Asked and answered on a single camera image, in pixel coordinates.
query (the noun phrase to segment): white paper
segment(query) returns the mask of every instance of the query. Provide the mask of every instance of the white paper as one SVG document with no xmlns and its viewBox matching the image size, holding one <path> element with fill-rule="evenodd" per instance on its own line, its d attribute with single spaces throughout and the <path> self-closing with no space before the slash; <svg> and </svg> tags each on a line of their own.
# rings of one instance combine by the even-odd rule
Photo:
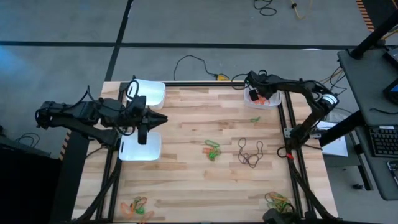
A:
<svg viewBox="0 0 398 224">
<path fill-rule="evenodd" d="M 336 125 L 336 124 L 320 121 L 317 124 L 317 128 L 322 129 L 322 130 L 327 130 L 327 129 L 330 129 L 331 127 L 333 127 L 334 125 Z M 327 154 L 327 155 L 348 157 L 346 139 L 344 138 L 344 136 L 336 139 L 335 141 L 327 144 L 326 146 L 323 146 L 322 153 Z"/>
</svg>

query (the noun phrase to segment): white container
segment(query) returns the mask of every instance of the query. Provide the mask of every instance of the white container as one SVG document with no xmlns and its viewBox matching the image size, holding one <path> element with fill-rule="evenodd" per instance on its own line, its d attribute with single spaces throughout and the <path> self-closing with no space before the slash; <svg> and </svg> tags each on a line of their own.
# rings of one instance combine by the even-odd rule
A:
<svg viewBox="0 0 398 224">
<path fill-rule="evenodd" d="M 150 109 L 159 110 L 163 108 L 166 99 L 166 85 L 162 82 L 148 81 L 136 79 L 139 84 L 138 95 L 146 96 L 146 105 Z M 131 97 L 136 93 L 137 83 L 133 82 L 127 90 L 127 94 Z"/>
<path fill-rule="evenodd" d="M 282 102 L 281 93 L 280 91 L 277 91 L 272 97 L 269 98 L 269 100 L 266 100 L 264 104 L 255 104 L 255 102 L 250 99 L 249 91 L 249 88 L 244 89 L 244 104 L 248 107 L 258 109 L 274 109 Z"/>
<path fill-rule="evenodd" d="M 147 144 L 138 143 L 138 131 L 130 136 L 122 136 L 119 159 L 122 161 L 154 161 L 160 158 L 162 138 L 159 133 L 147 133 Z"/>
</svg>

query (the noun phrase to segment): keyboard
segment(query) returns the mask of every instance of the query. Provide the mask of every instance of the keyboard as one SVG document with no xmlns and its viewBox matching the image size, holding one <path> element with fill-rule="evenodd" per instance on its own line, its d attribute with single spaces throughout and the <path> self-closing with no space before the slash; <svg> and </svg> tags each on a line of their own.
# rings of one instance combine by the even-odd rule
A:
<svg viewBox="0 0 398 224">
<path fill-rule="evenodd" d="M 373 155 L 398 158 L 398 130 L 369 128 Z"/>
</svg>

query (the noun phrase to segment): wooden tabletop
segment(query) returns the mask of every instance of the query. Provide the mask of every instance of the wooden tabletop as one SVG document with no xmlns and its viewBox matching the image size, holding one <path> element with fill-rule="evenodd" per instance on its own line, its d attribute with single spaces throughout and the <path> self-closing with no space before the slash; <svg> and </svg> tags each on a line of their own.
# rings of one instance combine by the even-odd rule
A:
<svg viewBox="0 0 398 224">
<path fill-rule="evenodd" d="M 119 84 L 105 82 L 101 97 L 117 98 Z M 292 94 L 292 103 L 300 123 L 310 108 L 300 95 Z M 161 159 L 123 162 L 114 221 L 141 219 L 135 215 L 127 220 L 120 210 L 122 202 L 130 204 L 137 196 L 147 197 L 145 210 L 155 212 L 150 222 L 261 222 L 268 209 L 264 194 L 271 191 L 294 204 L 287 161 L 276 155 L 284 145 L 277 108 L 245 107 L 243 91 L 231 87 L 167 87 L 164 107 L 157 111 L 169 117 L 153 130 L 162 135 Z M 259 116 L 258 122 L 250 121 Z M 258 141 L 264 143 L 264 157 L 254 169 L 238 160 L 240 138 L 247 139 L 246 153 L 255 153 Z M 207 139 L 221 145 L 214 162 L 203 153 Z M 308 144 L 319 147 L 316 141 Z M 93 142 L 88 152 L 99 147 Z M 304 147 L 303 154 L 311 189 L 337 216 L 322 152 Z M 105 149 L 87 158 L 73 217 L 80 216 L 100 191 L 105 158 Z M 302 191 L 300 195 L 306 210 Z"/>
</svg>

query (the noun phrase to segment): concrete floor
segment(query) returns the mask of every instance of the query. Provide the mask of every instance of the concrete floor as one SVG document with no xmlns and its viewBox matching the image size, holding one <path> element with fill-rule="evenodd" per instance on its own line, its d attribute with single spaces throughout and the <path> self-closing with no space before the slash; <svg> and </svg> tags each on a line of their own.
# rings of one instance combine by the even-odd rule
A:
<svg viewBox="0 0 398 224">
<path fill-rule="evenodd" d="M 369 32 L 355 0 L 314 1 L 312 13 L 296 20 L 290 1 L 274 1 L 274 17 L 263 17 L 251 1 L 135 0 L 123 42 L 234 44 L 356 45 Z M 0 2 L 0 41 L 114 42 L 127 0 L 23 0 Z M 305 10 L 308 1 L 298 0 Z M 393 37 L 389 44 L 398 43 Z M 57 157 L 63 128 L 37 129 L 34 111 L 43 101 L 76 102 L 90 85 L 99 95 L 112 47 L 0 46 L 0 125 L 10 138 L 26 132 L 41 137 L 38 148 Z M 138 49 L 122 48 L 112 80 L 132 75 L 172 80 L 177 60 L 193 54 L 214 73 L 234 76 L 266 69 L 284 78 L 321 80 L 338 66 L 334 50 Z M 211 80 L 200 62 L 188 58 L 177 70 L 179 80 Z M 345 79 L 340 86 L 349 87 Z M 340 95 L 339 107 L 356 111 L 351 90 Z M 373 192 L 352 190 L 360 182 L 355 167 L 328 169 L 341 218 L 395 223 L 398 202 Z"/>
</svg>

